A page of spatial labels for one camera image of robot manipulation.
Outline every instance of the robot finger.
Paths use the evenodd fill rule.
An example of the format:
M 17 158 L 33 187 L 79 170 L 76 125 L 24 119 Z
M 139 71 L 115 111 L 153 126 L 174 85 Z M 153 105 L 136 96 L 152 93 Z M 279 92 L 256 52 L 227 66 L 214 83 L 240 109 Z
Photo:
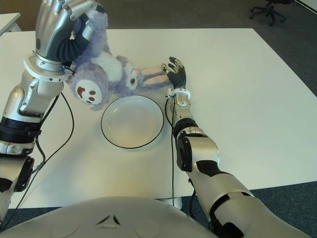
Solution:
M 169 60 L 170 60 L 173 64 L 175 64 L 178 69 L 184 68 L 183 63 L 182 63 L 179 59 L 177 59 L 177 58 L 175 58 L 175 57 L 169 57 Z
M 175 74 L 175 71 L 172 68 L 169 68 L 165 63 L 161 64 L 161 68 L 166 74 L 169 74 L 169 73 Z
M 175 71 L 175 73 L 178 73 L 178 68 L 174 66 L 173 64 L 169 63 L 168 67 L 172 68 Z
M 177 66 L 177 68 L 184 68 L 184 65 L 183 63 L 179 60 L 179 59 L 176 59 L 175 60 L 175 65 Z

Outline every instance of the gray carpet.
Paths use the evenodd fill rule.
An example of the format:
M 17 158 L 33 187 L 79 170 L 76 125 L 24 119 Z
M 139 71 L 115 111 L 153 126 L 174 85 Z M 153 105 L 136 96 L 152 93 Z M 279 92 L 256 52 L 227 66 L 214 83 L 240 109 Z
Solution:
M 317 15 L 297 3 L 278 5 L 288 17 L 284 24 L 264 15 L 249 19 L 250 8 L 264 0 L 101 0 L 110 28 L 254 28 L 302 81 L 317 95 Z M 0 13 L 20 12 L 22 30 L 34 30 L 40 1 L 0 0 Z M 277 216 L 317 238 L 317 182 L 259 189 L 253 193 Z M 183 198 L 188 213 L 189 197 Z M 46 213 L 48 209 L 20 209 L 9 227 Z M 197 220 L 207 221 L 197 201 Z

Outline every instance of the white plate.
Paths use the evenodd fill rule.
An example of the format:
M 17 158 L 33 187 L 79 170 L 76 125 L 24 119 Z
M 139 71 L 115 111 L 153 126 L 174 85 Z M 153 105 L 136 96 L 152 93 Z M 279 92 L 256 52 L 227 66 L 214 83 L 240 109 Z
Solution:
M 112 102 L 105 110 L 101 129 L 115 146 L 135 149 L 151 143 L 162 131 L 163 112 L 150 98 L 134 95 Z

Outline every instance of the plush toy ear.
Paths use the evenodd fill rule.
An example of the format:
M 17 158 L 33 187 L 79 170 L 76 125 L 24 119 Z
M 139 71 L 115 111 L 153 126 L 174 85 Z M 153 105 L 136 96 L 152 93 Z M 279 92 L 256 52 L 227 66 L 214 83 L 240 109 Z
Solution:
M 171 84 L 168 79 L 168 76 L 160 67 L 151 67 L 143 69 L 142 74 L 142 87 L 155 89 Z

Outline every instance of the plush toy face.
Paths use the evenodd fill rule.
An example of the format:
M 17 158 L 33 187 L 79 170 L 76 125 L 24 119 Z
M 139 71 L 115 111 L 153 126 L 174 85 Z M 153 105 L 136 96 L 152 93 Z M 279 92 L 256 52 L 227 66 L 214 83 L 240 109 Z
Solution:
M 138 76 L 140 74 L 140 70 L 135 68 L 133 63 L 131 62 L 128 62 L 123 70 L 125 75 L 127 76 L 125 86 L 130 90 L 135 90 L 139 84 Z
M 100 88 L 93 81 L 83 79 L 76 84 L 77 97 L 89 105 L 97 105 L 102 102 L 103 96 Z

